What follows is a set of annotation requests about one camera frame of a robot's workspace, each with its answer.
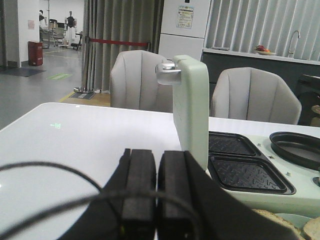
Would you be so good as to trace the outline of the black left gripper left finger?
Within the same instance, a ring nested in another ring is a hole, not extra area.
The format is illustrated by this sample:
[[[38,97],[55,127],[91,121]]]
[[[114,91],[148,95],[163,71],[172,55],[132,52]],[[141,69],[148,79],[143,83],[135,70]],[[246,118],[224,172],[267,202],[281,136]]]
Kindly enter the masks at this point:
[[[155,235],[156,187],[152,152],[125,149],[99,197],[90,202],[61,240],[151,240]]]

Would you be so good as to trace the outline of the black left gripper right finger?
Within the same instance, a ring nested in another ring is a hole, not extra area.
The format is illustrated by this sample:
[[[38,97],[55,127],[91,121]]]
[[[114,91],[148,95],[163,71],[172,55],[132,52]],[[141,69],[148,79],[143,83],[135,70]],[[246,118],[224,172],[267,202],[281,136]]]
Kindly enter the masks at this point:
[[[188,151],[167,150],[158,169],[158,190],[199,217],[201,240],[300,240],[292,226],[266,218],[214,182]]]

